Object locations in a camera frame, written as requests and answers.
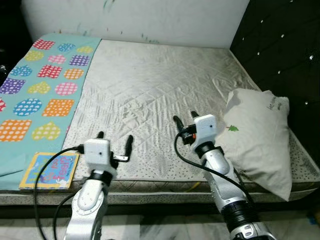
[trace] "tiled floor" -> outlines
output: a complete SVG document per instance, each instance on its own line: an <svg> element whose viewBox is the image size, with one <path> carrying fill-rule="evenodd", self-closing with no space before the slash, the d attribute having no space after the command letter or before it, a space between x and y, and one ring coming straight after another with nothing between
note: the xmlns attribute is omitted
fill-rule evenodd
<svg viewBox="0 0 320 240"><path fill-rule="evenodd" d="M305 212L264 212L261 219L278 240L319 240L320 228ZM58 239L66 232L68 218L58 219ZM48 239L53 239L51 219L42 219ZM102 240L229 240L220 215L140 216L117 215L103 219ZM1 240L40 240L34 219L0 219Z"/></svg>

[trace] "children's book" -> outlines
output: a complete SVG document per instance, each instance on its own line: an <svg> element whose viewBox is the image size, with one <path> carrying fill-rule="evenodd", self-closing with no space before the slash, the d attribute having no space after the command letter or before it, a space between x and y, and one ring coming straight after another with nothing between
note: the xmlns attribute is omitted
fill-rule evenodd
<svg viewBox="0 0 320 240"><path fill-rule="evenodd" d="M36 153L25 171L19 189L33 189L40 170L53 155L55 153ZM79 154L77 153L63 153L57 156L41 174L37 188L68 189L72 182L78 159Z"/></svg>

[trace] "heart pattern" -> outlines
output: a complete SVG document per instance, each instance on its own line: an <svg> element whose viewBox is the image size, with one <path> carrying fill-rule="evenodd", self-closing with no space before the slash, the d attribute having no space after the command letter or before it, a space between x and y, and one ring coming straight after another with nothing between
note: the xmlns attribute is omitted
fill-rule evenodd
<svg viewBox="0 0 320 240"><path fill-rule="evenodd" d="M73 49L76 45L72 44L72 43L63 43L61 45L59 45L58 49L61 51L61 52L67 52L71 49Z"/></svg>
<svg viewBox="0 0 320 240"><path fill-rule="evenodd" d="M49 50L54 44L54 41L45 41L40 38L37 41L35 41L32 46L37 49Z"/></svg>
<svg viewBox="0 0 320 240"><path fill-rule="evenodd" d="M44 57L44 53L41 51L33 51L30 50L26 53L26 55L24 56L25 60L27 61L38 61L40 59L42 59Z"/></svg>
<svg viewBox="0 0 320 240"><path fill-rule="evenodd" d="M3 110L5 110L6 108L6 103L2 100L2 98L0 97L0 112L2 112Z"/></svg>
<svg viewBox="0 0 320 240"><path fill-rule="evenodd" d="M48 57L48 61L54 64L63 64L66 61L66 58L62 55L51 55Z"/></svg>
<svg viewBox="0 0 320 240"><path fill-rule="evenodd" d="M42 106L42 102L37 98L28 98L15 105L13 113L17 116L29 116L37 112Z"/></svg>
<svg viewBox="0 0 320 240"><path fill-rule="evenodd" d="M40 140L40 139L47 139L47 140L55 140L60 135L60 128L55 125L53 121L48 122L45 125L37 127L32 132L32 139L33 140Z"/></svg>
<svg viewBox="0 0 320 240"><path fill-rule="evenodd" d="M12 69L12 71L10 72L10 74L15 75L15 76L29 76L32 73L32 69L30 67L28 67L28 65L24 65L24 66L16 66L14 67L14 69Z"/></svg>
<svg viewBox="0 0 320 240"><path fill-rule="evenodd" d="M42 81L29 87L28 93L29 94L35 94L35 93L46 94L47 92L50 91L50 89L51 89L50 85L45 81Z"/></svg>

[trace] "colorful heart print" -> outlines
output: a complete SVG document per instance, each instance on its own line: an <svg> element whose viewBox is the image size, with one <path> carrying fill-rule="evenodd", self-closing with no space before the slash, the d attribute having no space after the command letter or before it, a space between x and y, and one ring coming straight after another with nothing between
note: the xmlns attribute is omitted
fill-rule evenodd
<svg viewBox="0 0 320 240"><path fill-rule="evenodd" d="M40 139L47 139L47 140L55 140L60 135L60 128L55 125L53 121L50 121L49 123L37 127L32 132L32 139L33 140L40 140Z"/></svg>
<svg viewBox="0 0 320 240"><path fill-rule="evenodd" d="M49 77L52 79L56 79L57 77L59 77L61 70L62 70L62 67L60 66L51 66L47 64L41 68L40 72L37 74L37 77L39 78Z"/></svg>
<svg viewBox="0 0 320 240"><path fill-rule="evenodd" d="M55 87L55 92L61 96L74 94L77 91L77 84L74 82L63 82Z"/></svg>
<svg viewBox="0 0 320 240"><path fill-rule="evenodd" d="M37 41L35 41L32 46L37 49L49 50L54 44L54 41L45 41L40 38Z"/></svg>
<svg viewBox="0 0 320 240"><path fill-rule="evenodd" d="M63 75L66 79L75 80L80 78L84 73L85 71L83 71L80 68L70 68L70 69L67 69Z"/></svg>
<svg viewBox="0 0 320 240"><path fill-rule="evenodd" d="M44 53L41 51L28 51L26 55L24 56L25 60L33 62L38 61L44 57Z"/></svg>
<svg viewBox="0 0 320 240"><path fill-rule="evenodd" d="M16 94L20 91L26 80L7 78L0 87L0 94Z"/></svg>
<svg viewBox="0 0 320 240"><path fill-rule="evenodd" d="M90 46L82 46L76 49L78 53L84 53L84 54L89 54L94 51L94 49Z"/></svg>
<svg viewBox="0 0 320 240"><path fill-rule="evenodd" d="M0 97L0 112L3 112L6 108L6 103Z"/></svg>
<svg viewBox="0 0 320 240"><path fill-rule="evenodd" d="M35 85L32 85L28 88L28 94L46 94L51 89L50 85L46 83L45 81L39 82Z"/></svg>
<svg viewBox="0 0 320 240"><path fill-rule="evenodd" d="M16 66L14 67L14 69L12 69L12 71L10 72L10 74L15 75L15 76L29 76L32 73L32 69L30 67L28 67L28 65L24 65L24 66Z"/></svg>
<svg viewBox="0 0 320 240"><path fill-rule="evenodd" d="M76 65L76 66L87 66L90 60L90 56L84 55L74 55L72 56L69 65Z"/></svg>
<svg viewBox="0 0 320 240"><path fill-rule="evenodd" d="M29 116L37 112L42 106L42 102L37 98L28 98L15 105L13 113L18 116Z"/></svg>
<svg viewBox="0 0 320 240"><path fill-rule="evenodd" d="M72 44L72 43L63 43L61 44L58 49L61 51L61 52L67 52L71 49L73 49L76 45Z"/></svg>
<svg viewBox="0 0 320 240"><path fill-rule="evenodd" d="M0 142L20 142L31 123L31 120L5 120L0 125Z"/></svg>
<svg viewBox="0 0 320 240"><path fill-rule="evenodd" d="M54 64L63 64L66 61L66 58L62 55L51 55L48 57L48 61Z"/></svg>
<svg viewBox="0 0 320 240"><path fill-rule="evenodd" d="M45 107L42 116L44 117L65 117L69 114L75 103L72 99L51 99Z"/></svg>

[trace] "pillowcase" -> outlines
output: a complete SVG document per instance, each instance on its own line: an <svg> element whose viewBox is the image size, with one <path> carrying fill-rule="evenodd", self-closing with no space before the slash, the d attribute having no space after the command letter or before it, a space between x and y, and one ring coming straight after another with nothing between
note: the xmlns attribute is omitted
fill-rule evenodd
<svg viewBox="0 0 320 240"><path fill-rule="evenodd" d="M226 126L215 141L235 169L286 201L292 187L288 114L287 97L238 88L229 93Z"/></svg>

